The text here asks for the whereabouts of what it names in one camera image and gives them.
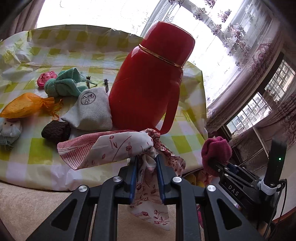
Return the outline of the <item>dark red knit hat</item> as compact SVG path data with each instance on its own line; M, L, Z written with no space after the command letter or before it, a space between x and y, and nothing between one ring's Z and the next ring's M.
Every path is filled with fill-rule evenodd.
M227 140L222 137L208 138L203 144L201 156L204 170L209 175L218 177L219 172L209 164L213 161L227 165L232 156L232 149Z

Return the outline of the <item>dark brown knit item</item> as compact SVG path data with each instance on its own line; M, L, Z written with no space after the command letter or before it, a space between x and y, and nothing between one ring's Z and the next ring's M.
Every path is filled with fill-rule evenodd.
M71 134L71 126L67 121L53 120L47 124L42 132L41 136L47 141L57 145L60 142L69 140Z

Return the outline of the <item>red floral white scarf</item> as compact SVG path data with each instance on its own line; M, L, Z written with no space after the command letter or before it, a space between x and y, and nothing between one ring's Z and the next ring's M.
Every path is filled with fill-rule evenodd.
M168 208L162 204L159 194L155 158L162 157L165 165L173 168L177 176L182 175L186 163L160 141L157 131L148 128L140 132L89 133L58 143L57 151L73 170L138 157L135 197L127 209L133 216L151 225L170 230Z

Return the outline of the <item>light blue plush toy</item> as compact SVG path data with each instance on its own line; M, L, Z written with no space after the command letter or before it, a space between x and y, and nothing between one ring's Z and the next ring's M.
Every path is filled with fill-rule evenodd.
M13 143L21 136L22 124L18 121L10 121L1 118L1 146L9 151L13 148Z

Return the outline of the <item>grey drawstring pouch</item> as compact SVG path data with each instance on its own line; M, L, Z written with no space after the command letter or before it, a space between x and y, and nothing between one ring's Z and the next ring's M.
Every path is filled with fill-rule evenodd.
M61 120L82 131L111 130L112 117L106 88L93 87L83 90Z

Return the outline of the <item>orange organza pouch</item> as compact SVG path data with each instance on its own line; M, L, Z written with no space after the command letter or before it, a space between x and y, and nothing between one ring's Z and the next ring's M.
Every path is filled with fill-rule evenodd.
M55 101L54 97L43 98L33 93L24 93L12 100L1 111L1 118L19 119L33 116L40 111L59 118L57 112L62 108L63 101Z

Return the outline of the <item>green teal cloth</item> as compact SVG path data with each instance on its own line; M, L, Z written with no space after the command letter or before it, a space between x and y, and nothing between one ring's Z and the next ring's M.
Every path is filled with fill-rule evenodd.
M77 68L61 71L57 77L49 79L44 85L48 97L75 96L78 97L89 85L97 84L83 76Z

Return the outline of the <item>pink round pouch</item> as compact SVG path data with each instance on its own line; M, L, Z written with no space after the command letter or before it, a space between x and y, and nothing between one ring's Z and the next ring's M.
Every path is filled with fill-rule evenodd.
M40 89L43 89L45 86L45 83L50 80L50 79L55 79L57 78L57 74L54 71L47 71L45 73L42 73L38 80L37 80L37 85Z

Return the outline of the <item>salmon pink cloth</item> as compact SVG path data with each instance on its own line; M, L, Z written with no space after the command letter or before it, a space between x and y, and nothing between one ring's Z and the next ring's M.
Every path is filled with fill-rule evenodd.
M199 187L206 187L207 185L211 184L213 176L205 172L204 170L200 170L197 174L197 186Z

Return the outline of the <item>yellow rectangular sponge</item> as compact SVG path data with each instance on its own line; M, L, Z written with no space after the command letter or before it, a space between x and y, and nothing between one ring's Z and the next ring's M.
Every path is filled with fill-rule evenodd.
M196 186L197 185L197 178L193 173L190 173L184 177L190 184Z

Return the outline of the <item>beige velvet cushion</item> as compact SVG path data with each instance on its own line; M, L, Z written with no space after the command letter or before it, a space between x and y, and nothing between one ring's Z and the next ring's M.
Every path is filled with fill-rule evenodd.
M15 240L29 235L70 195L1 183L1 220ZM118 240L175 240L176 208L168 206L170 230L158 228L118 207Z

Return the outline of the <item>red thermos jug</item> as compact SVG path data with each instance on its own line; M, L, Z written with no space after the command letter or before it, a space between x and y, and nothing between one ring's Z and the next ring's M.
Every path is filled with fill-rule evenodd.
M183 67L195 46L191 34L167 22L153 24L126 57L114 80L109 105L113 126L167 133L174 122Z

